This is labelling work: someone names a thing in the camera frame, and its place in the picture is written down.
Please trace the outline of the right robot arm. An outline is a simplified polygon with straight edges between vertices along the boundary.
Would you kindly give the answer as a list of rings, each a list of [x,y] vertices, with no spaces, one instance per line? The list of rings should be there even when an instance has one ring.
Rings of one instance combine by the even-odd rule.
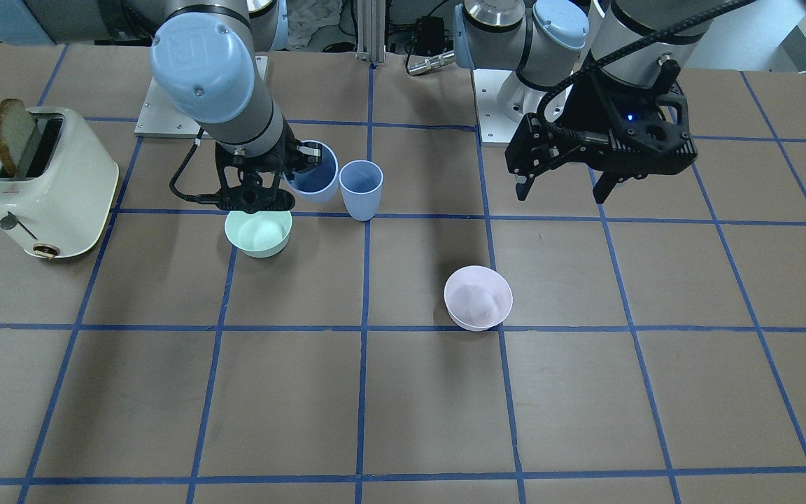
[[[223,211],[290,211],[281,181],[316,169],[322,146],[300,141],[256,66],[259,44],[276,49],[282,1],[0,1],[0,42],[16,46],[150,41],[153,78],[177,111],[215,141],[220,187],[188,195]]]

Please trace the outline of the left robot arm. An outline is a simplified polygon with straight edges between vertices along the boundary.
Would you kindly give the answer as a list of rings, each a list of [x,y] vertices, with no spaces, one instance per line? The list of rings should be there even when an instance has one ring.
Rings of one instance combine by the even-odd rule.
[[[567,163],[598,172],[604,203],[628,179],[684,172],[698,152],[681,66],[707,32],[704,20],[670,27],[712,10],[714,1],[464,1],[455,7],[458,66],[512,71],[542,93],[522,106],[505,152],[518,200],[544,173]]]

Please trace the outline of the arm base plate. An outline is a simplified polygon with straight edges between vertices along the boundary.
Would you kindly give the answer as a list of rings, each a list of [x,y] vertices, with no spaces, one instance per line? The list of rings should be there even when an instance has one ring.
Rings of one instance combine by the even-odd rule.
[[[150,63],[138,135],[190,138],[204,129],[225,146],[274,143],[281,110],[249,54],[176,59],[153,52]]]
[[[476,69],[472,80],[483,146],[506,146],[525,113],[537,111],[546,95],[522,83],[515,71]]]

